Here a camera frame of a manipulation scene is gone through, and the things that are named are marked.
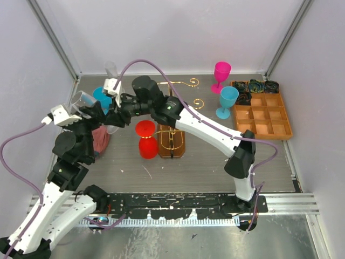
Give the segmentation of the light blue wine glass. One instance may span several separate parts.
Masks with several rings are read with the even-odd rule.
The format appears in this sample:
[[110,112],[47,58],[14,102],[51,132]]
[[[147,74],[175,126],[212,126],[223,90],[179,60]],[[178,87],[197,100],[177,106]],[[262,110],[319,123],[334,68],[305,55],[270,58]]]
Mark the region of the light blue wine glass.
[[98,87],[93,91],[93,98],[100,102],[104,114],[107,114],[109,106],[112,104],[112,99],[103,93],[102,87]]
[[220,108],[216,109],[216,116],[220,119],[229,118],[230,108],[236,103],[238,97],[239,91],[235,87],[224,87],[220,92]]

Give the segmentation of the clear front wine glass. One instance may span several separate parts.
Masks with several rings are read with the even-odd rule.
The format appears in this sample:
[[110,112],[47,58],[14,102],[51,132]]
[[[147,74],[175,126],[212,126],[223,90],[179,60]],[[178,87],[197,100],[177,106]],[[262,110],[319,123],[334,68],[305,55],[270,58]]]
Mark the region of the clear front wine glass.
[[[80,114],[82,114],[82,111],[80,110],[81,107],[91,107],[96,102],[96,99],[93,98],[93,96],[87,94],[84,91],[78,91],[71,100],[71,106],[74,108],[74,110],[78,111]],[[108,134],[114,134],[118,127],[108,125],[106,126],[106,130]]]

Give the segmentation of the clear wine glass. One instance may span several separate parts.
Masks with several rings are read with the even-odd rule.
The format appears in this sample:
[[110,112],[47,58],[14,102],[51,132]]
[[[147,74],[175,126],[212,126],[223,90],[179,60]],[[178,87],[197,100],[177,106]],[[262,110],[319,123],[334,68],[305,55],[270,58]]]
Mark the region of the clear wine glass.
[[[74,108],[74,110],[78,111],[80,114],[82,114],[82,111],[80,110],[81,107],[91,107],[96,102],[96,99],[93,98],[93,96],[87,94],[84,91],[78,91],[71,100],[71,106]],[[108,125],[106,126],[106,130],[108,134],[114,134],[118,127]]]
[[109,78],[118,77],[118,70],[114,62],[108,60],[104,63],[104,67]]

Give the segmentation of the red wine glass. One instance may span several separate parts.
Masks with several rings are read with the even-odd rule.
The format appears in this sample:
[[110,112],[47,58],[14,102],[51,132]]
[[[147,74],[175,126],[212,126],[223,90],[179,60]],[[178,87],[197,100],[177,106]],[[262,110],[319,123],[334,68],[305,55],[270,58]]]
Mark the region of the red wine glass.
[[135,126],[135,132],[140,137],[139,152],[144,159],[153,159],[158,155],[158,142],[154,137],[155,124],[150,120],[142,120]]

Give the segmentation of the pink wine glass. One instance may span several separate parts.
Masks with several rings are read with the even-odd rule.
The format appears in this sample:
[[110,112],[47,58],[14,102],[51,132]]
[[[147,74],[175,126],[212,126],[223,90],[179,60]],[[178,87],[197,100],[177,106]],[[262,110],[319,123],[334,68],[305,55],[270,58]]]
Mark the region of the pink wine glass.
[[214,78],[216,83],[211,86],[213,93],[220,94],[223,89],[222,83],[225,82],[231,72],[231,65],[228,62],[221,61],[215,64]]

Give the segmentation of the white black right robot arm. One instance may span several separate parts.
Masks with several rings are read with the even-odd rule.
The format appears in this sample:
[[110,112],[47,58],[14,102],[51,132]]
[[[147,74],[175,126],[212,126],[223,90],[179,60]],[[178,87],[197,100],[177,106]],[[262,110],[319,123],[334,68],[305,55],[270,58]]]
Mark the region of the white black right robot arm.
[[132,117],[149,114],[160,125],[188,132],[213,145],[228,157],[224,170],[234,178],[237,208],[244,213],[251,211],[256,205],[250,175],[256,153],[253,132],[241,133],[203,116],[177,96],[163,94],[149,76],[135,78],[132,88],[133,96],[123,92],[117,79],[105,80],[103,92],[112,98],[106,123],[125,127]]

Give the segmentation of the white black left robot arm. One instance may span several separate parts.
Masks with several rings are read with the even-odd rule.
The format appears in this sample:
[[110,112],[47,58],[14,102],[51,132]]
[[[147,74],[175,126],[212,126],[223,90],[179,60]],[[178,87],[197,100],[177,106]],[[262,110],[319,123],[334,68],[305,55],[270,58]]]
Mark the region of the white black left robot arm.
[[83,218],[92,212],[101,214],[108,207],[107,193],[96,185],[85,188],[74,205],[57,216],[59,208],[78,189],[88,173],[86,165],[95,162],[93,130],[106,120],[100,102],[80,107],[71,113],[64,104],[51,109],[40,125],[8,138],[1,148],[19,137],[54,123],[64,129],[55,140],[52,152],[57,156],[43,190],[15,173],[1,158],[5,169],[37,191],[38,201],[21,225],[8,237],[1,238],[5,258],[49,258],[57,243]]

